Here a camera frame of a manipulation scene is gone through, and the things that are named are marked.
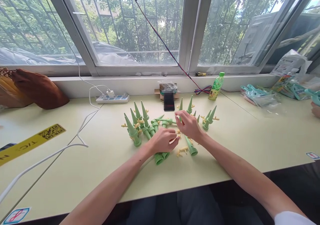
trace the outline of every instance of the person's hand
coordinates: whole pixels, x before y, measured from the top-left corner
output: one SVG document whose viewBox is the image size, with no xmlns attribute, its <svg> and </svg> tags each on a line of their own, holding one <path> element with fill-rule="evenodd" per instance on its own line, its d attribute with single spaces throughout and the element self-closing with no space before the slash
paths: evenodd
<svg viewBox="0 0 320 225">
<path fill-rule="evenodd" d="M 178 145 L 178 142 L 179 137 L 177 137 L 174 129 L 159 127 L 159 130 L 148 141 L 148 146 L 150 146 L 153 154 L 158 152 L 171 152 Z"/>
<path fill-rule="evenodd" d="M 200 129 L 197 118 L 189 115 L 185 110 L 176 111 L 176 123 L 180 131 L 187 137 L 199 142 L 204 135 L 204 132 Z"/>
<path fill-rule="evenodd" d="M 311 102 L 312 105 L 312 113 L 317 117 L 320 118 L 320 106 L 316 105 L 315 103 Z"/>
</svg>

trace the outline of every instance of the person's arm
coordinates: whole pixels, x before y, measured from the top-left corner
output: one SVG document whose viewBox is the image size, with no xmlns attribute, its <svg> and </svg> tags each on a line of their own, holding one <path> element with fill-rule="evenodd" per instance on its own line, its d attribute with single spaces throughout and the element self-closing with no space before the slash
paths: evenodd
<svg viewBox="0 0 320 225">
<path fill-rule="evenodd" d="M 315 103 L 311 102 L 312 105 L 312 113 L 317 117 L 320 118 L 320 106 L 316 105 Z"/>
<path fill-rule="evenodd" d="M 182 118 L 181 123 L 179 118 L 176 117 L 176 123 L 180 131 L 210 152 L 232 179 L 264 206 L 273 219 L 283 211 L 295 212 L 306 217 L 295 203 L 269 178 L 203 132 L 194 117 L 183 110 L 177 111 L 175 114 Z"/>
<path fill-rule="evenodd" d="M 140 167 L 157 152 L 170 152 L 179 142 L 175 130 L 159 129 L 135 155 L 104 179 L 60 225 L 101 225 L 129 187 Z"/>
</svg>

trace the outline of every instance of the power strip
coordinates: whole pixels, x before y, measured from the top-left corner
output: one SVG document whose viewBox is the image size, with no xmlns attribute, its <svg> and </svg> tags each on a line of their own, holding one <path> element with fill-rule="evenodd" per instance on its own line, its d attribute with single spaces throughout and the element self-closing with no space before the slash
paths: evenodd
<svg viewBox="0 0 320 225">
<path fill-rule="evenodd" d="M 96 99 L 96 102 L 98 104 L 101 103 L 127 103 L 130 100 L 130 96 L 123 96 L 123 95 L 116 95 L 114 98 L 110 98 L 109 96 L 99 96 L 99 98 Z"/>
</svg>

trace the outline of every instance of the plug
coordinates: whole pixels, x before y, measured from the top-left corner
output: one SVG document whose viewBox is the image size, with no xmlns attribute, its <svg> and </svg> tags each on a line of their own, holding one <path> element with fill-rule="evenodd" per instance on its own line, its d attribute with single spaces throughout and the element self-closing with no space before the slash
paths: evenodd
<svg viewBox="0 0 320 225">
<path fill-rule="evenodd" d="M 116 97 L 112 90 L 108 90 L 106 95 L 109 96 L 110 98 L 115 98 Z"/>
</svg>

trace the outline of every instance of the window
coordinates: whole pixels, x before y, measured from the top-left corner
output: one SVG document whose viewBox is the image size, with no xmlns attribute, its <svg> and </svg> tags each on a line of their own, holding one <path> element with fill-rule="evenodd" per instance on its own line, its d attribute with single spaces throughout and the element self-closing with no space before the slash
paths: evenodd
<svg viewBox="0 0 320 225">
<path fill-rule="evenodd" d="M 183 74 L 135 0 L 0 3 L 1 65 L 51 76 Z M 189 74 L 259 73 L 290 49 L 320 57 L 320 0 L 138 3 Z"/>
</svg>

